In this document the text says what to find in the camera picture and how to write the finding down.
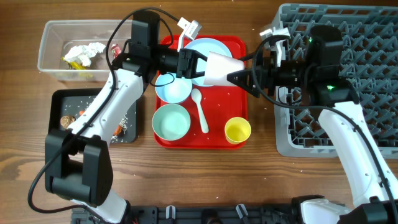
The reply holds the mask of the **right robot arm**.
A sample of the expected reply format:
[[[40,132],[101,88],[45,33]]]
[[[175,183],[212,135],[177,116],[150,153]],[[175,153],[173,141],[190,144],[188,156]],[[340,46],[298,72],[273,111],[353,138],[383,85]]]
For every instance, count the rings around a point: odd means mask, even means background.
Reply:
[[[315,223],[396,223],[397,178],[386,164],[363,115],[352,84],[339,76],[343,38],[339,29],[310,30],[303,62],[263,57],[262,46],[249,56],[251,68],[230,72],[227,80],[253,96],[271,100],[278,86],[299,87],[305,109],[317,117],[331,139],[349,180],[354,209],[345,212],[319,198],[297,199],[297,221]]]

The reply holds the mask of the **white tissue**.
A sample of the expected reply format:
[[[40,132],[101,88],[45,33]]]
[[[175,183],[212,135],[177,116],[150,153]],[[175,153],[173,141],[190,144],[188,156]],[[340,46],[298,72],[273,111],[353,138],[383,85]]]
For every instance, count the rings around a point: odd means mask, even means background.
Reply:
[[[69,50],[63,57],[63,60],[68,63],[77,63],[83,67],[90,67],[91,59],[97,54],[102,54],[105,48],[106,46],[100,42],[92,42],[88,45],[77,45]]]

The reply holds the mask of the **mint green bowl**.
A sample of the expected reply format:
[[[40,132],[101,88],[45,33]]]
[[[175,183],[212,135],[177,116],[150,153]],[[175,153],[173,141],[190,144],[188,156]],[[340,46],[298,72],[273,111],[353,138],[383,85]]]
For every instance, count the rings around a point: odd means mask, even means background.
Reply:
[[[183,138],[188,133],[190,125],[190,114],[178,104],[163,105],[152,117],[152,129],[155,135],[166,141]]]

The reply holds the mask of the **orange carrot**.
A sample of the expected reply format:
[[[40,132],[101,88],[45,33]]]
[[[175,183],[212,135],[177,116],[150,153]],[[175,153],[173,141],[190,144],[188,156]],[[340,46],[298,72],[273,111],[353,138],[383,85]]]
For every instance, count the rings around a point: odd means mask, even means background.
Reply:
[[[79,111],[79,115],[82,116],[85,110]],[[113,136],[119,136],[123,132],[123,127],[119,124],[113,134]]]

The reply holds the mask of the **pink plastic cup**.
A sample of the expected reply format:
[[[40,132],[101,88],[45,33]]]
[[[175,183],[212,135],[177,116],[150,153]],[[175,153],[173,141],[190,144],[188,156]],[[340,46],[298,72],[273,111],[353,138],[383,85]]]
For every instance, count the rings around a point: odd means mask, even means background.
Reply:
[[[227,80],[230,73],[244,70],[244,62],[215,52],[209,52],[206,61],[204,84],[213,86],[236,86]]]

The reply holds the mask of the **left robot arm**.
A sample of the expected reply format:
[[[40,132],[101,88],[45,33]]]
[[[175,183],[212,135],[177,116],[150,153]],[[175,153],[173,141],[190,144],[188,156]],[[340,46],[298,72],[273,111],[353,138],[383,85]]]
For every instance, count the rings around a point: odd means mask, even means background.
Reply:
[[[197,21],[177,19],[182,29],[176,49],[159,43],[163,10],[138,9],[128,15],[131,37],[117,57],[106,56],[109,78],[85,112],[67,129],[52,129],[45,139],[45,164],[37,174],[48,192],[73,202],[103,223],[122,223],[129,203],[113,190],[109,156],[111,138],[128,109],[157,74],[197,78],[202,54],[183,48],[195,39]]]

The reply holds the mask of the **yellow plastic cup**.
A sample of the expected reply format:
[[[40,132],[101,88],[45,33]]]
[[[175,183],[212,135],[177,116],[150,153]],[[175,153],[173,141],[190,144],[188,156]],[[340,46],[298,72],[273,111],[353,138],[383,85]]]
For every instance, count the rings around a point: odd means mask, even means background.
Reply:
[[[242,117],[233,117],[226,122],[224,133],[230,144],[240,144],[250,137],[251,125]]]

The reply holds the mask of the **brown food ball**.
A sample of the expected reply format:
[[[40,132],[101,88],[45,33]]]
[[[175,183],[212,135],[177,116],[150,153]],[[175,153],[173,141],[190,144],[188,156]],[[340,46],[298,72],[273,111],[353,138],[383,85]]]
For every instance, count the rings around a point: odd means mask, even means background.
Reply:
[[[60,125],[63,129],[67,129],[75,121],[75,117],[72,115],[65,115],[60,118]]]

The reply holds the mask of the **snack wrapper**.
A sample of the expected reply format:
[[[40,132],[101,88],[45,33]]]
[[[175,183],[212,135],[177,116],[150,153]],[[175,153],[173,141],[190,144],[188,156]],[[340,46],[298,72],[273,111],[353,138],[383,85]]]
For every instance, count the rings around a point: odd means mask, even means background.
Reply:
[[[116,59],[120,54],[122,50],[118,44],[113,44],[111,47],[111,53],[113,55],[113,59]]]

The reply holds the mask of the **white rice pile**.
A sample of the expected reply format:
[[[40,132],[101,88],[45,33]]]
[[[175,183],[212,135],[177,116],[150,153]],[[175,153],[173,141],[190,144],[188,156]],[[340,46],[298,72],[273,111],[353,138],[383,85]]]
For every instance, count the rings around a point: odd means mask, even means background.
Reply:
[[[75,119],[80,117],[79,111],[87,109],[89,105],[96,98],[95,95],[91,96],[66,96],[61,99],[60,117],[65,115],[72,115]],[[123,127],[123,132],[119,136],[112,136],[111,144],[131,143],[134,142],[137,136],[136,118],[137,106],[134,103],[126,112],[120,125]]]

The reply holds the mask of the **light blue bowl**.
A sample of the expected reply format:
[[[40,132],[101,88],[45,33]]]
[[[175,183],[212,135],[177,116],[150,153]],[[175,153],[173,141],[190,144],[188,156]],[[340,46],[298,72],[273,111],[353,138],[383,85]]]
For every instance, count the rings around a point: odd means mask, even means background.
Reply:
[[[190,79],[177,78],[176,74],[159,75],[155,82],[157,96],[166,103],[179,104],[191,94],[193,84]]]

